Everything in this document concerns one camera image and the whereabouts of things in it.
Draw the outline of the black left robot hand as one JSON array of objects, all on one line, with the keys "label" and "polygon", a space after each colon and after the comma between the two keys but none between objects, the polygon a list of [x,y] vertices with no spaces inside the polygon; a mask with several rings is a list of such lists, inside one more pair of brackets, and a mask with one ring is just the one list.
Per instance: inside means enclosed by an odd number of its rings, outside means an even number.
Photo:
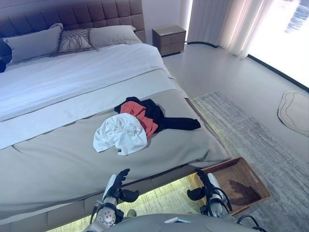
[{"label": "black left robot hand", "polygon": [[125,181],[130,169],[122,170],[118,175],[112,175],[108,182],[108,185],[105,189],[102,200],[104,201],[107,198],[114,198],[118,202],[119,199],[132,203],[137,200],[139,197],[139,191],[131,191],[128,189],[122,189],[122,183]]}]

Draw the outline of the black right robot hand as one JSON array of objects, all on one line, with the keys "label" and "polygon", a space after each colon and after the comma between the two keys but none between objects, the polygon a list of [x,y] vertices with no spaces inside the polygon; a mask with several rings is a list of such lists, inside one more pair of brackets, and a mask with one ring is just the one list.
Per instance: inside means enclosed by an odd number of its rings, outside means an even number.
[{"label": "black right robot hand", "polygon": [[223,198],[222,194],[219,192],[219,190],[217,190],[217,188],[219,188],[219,184],[213,174],[207,174],[201,169],[196,169],[196,173],[204,186],[198,187],[194,190],[187,190],[187,196],[191,200],[197,201],[204,197],[206,197],[206,199]]}]

